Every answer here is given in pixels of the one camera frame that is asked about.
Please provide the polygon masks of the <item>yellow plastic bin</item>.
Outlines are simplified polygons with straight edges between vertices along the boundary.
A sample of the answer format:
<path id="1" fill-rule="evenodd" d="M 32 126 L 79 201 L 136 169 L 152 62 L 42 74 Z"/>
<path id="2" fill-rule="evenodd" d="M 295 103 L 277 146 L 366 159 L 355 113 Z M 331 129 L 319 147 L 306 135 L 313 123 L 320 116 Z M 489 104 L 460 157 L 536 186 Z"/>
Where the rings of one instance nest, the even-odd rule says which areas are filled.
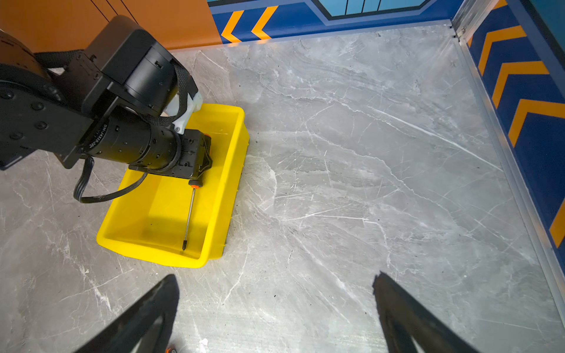
<path id="1" fill-rule="evenodd" d="M 112 201 L 97 234 L 103 248 L 162 266 L 199 269 L 225 249 L 235 199 L 250 144 L 240 107 L 204 104 L 188 122 L 212 138 L 213 166 L 196 191 L 188 245 L 182 251 L 191 187 L 185 179 L 149 175 Z"/>

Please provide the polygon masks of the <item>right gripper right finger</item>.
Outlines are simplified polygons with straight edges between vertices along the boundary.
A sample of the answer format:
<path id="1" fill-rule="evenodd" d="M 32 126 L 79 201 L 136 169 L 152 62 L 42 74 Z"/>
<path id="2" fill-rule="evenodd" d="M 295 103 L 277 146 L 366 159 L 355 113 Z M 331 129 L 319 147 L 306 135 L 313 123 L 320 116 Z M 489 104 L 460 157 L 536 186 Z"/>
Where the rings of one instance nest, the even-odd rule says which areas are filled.
<path id="1" fill-rule="evenodd" d="M 375 277 L 373 294 L 388 351 L 477 351 L 386 273 Z"/>

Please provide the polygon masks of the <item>black orange handled screwdriver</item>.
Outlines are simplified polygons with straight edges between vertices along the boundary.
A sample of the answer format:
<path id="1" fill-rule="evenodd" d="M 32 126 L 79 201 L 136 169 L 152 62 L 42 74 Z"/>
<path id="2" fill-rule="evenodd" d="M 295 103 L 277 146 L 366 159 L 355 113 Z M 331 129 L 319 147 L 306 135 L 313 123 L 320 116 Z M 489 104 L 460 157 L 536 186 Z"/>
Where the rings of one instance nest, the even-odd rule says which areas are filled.
<path id="1" fill-rule="evenodd" d="M 211 168 L 212 166 L 212 159 L 210 157 L 210 147 L 211 147 L 211 137 L 206 135 L 200 131 L 198 132 L 198 138 L 196 140 L 190 140 L 190 145 L 198 143 L 198 147 L 190 147 L 188 152 L 190 155 L 195 155 L 195 160 L 193 166 L 193 173 L 191 178 L 189 179 L 189 186 L 191 187 L 191 201 L 190 206 L 188 208 L 188 218 L 185 227 L 185 235 L 182 243 L 182 251 L 185 251 L 188 245 L 188 234 L 190 229 L 191 223 L 191 216 L 192 211 L 194 209 L 194 200 L 196 197 L 196 191 L 203 186 L 203 175 L 204 173 Z"/>

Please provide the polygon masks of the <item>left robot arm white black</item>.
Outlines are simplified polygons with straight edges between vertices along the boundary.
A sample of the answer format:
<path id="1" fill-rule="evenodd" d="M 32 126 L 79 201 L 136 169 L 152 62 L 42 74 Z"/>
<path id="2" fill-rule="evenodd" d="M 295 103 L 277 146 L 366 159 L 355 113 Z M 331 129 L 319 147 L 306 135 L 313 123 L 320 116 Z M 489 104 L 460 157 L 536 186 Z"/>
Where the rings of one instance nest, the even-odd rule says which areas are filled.
<path id="1" fill-rule="evenodd" d="M 1 168 L 49 151 L 67 169 L 100 158 L 199 179 L 211 139 L 188 129 L 202 95 L 145 29 L 116 16 L 81 50 L 34 53 L 1 34 Z"/>

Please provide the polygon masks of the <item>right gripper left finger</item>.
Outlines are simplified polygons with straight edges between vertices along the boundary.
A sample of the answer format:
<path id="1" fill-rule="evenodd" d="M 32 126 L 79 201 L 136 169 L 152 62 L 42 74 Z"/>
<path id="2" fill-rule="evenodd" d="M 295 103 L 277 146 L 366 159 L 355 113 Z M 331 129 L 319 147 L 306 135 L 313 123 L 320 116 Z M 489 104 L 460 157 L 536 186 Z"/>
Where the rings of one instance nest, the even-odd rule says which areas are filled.
<path id="1" fill-rule="evenodd" d="M 166 352 L 172 336 L 180 290 L 169 274 L 78 352 Z"/>

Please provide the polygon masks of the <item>right aluminium corner post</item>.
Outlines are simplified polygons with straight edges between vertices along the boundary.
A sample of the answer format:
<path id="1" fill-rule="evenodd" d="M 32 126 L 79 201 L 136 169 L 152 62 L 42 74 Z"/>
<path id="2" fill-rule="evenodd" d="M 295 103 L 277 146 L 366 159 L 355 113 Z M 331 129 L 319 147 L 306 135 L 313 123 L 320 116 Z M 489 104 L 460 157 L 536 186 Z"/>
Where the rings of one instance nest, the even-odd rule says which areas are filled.
<path id="1" fill-rule="evenodd" d="M 461 41 L 467 42 L 475 32 L 480 22 L 483 1 L 463 0 L 452 20 L 453 29 Z"/>

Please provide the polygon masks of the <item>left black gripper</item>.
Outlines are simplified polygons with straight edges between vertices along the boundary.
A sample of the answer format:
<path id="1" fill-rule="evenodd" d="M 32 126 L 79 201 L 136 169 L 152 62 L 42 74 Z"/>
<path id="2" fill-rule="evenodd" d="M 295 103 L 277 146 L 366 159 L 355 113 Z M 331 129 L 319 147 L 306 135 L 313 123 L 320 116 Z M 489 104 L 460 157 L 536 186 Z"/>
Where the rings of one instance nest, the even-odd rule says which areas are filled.
<path id="1" fill-rule="evenodd" d="M 130 170 L 163 177 L 202 180 L 211 169 L 211 137 L 196 129 L 182 135 L 164 127 L 152 126 L 147 148 Z"/>

